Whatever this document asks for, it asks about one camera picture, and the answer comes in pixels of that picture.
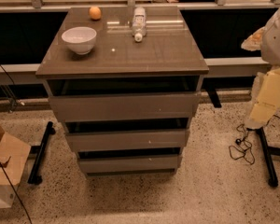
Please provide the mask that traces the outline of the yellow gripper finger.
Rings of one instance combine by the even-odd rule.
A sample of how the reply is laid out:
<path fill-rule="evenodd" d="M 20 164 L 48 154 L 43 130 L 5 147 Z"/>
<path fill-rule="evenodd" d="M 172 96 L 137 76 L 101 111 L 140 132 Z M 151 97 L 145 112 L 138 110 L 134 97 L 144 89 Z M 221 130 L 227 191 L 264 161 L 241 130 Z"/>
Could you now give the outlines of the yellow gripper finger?
<path fill-rule="evenodd" d="M 262 37 L 265 28 L 261 27 L 252 35 L 250 35 L 241 45 L 241 48 L 248 51 L 256 51 L 261 50 L 262 45 Z"/>

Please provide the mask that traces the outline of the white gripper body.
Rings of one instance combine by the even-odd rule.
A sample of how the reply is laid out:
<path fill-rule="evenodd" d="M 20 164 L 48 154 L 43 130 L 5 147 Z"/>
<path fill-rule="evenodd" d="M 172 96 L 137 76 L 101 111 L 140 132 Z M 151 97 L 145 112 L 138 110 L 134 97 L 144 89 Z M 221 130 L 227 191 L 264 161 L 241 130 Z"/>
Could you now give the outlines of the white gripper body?
<path fill-rule="evenodd" d="M 280 67 L 254 79 L 251 101 L 248 103 L 244 124 L 256 130 L 265 126 L 280 107 Z"/>

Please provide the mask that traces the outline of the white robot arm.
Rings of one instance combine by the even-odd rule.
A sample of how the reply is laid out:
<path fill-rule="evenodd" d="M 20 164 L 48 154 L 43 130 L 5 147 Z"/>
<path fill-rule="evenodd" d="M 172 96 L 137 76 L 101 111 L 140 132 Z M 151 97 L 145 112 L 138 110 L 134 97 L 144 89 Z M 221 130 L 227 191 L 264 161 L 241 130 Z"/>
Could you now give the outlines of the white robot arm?
<path fill-rule="evenodd" d="M 280 7 L 241 48 L 259 50 L 261 59 L 272 66 L 266 74 L 258 73 L 253 82 L 245 126 L 256 130 L 266 125 L 280 107 Z"/>

